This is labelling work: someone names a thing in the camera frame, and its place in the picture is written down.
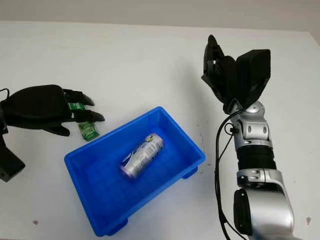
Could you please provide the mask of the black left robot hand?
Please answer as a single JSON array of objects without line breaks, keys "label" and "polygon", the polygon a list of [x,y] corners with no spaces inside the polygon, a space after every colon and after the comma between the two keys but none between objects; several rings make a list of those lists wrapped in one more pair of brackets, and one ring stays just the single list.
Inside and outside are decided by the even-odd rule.
[{"label": "black left robot hand", "polygon": [[90,97],[81,91],[63,89],[58,85],[39,85],[21,89],[0,102],[0,133],[7,134],[8,126],[44,130],[68,137],[66,122],[103,122],[102,114],[91,110],[70,109],[69,104],[94,106]]}]

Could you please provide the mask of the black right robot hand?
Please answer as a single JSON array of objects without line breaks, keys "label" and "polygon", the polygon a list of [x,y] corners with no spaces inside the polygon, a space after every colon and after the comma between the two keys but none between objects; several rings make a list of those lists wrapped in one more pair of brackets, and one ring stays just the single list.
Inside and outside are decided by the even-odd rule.
[{"label": "black right robot hand", "polygon": [[211,88],[216,98],[223,104],[223,111],[229,115],[233,108],[233,86],[237,79],[236,61],[225,55],[216,38],[211,34],[203,56],[201,79]]}]

